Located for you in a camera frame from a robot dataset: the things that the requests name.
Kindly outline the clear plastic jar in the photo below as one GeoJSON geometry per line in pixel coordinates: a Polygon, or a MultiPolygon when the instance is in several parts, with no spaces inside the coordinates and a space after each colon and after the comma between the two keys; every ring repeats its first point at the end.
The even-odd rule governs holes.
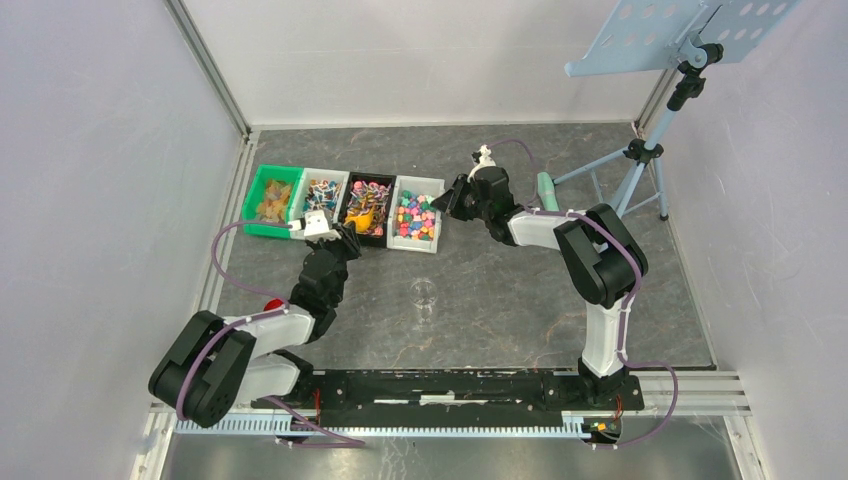
{"type": "Polygon", "coordinates": [[[437,301],[437,288],[426,278],[415,279],[409,288],[412,304],[418,309],[431,309],[437,301]]]}

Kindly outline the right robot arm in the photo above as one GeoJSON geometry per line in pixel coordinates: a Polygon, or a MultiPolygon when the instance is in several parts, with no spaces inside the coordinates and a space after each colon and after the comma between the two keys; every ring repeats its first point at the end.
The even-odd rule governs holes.
{"type": "Polygon", "coordinates": [[[612,401],[628,376],[626,336],[631,305],[648,264],[616,211],[600,203],[585,211],[545,211],[517,203],[501,167],[460,174],[432,202],[447,216],[481,220],[508,246],[558,251],[587,308],[586,340],[578,361],[577,392],[591,408],[612,401]]]}

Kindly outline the orange plastic scoop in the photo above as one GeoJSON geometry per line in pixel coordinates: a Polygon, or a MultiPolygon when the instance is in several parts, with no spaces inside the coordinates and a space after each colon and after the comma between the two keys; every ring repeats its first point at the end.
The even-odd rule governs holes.
{"type": "Polygon", "coordinates": [[[378,225],[375,221],[376,211],[375,205],[369,208],[350,209],[346,212],[345,224],[352,223],[357,234],[372,235],[378,225]]]}

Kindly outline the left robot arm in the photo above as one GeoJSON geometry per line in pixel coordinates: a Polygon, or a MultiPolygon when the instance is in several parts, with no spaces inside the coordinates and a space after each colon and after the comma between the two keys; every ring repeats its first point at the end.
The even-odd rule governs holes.
{"type": "Polygon", "coordinates": [[[153,370],[148,392],[179,419],[211,427],[232,407],[266,396],[295,408],[312,399],[313,379],[284,350],[319,339],[332,325],[347,265],[360,257],[361,245],[352,222],[293,226],[304,231],[311,251],[281,306],[242,317],[198,311],[153,370]]]}

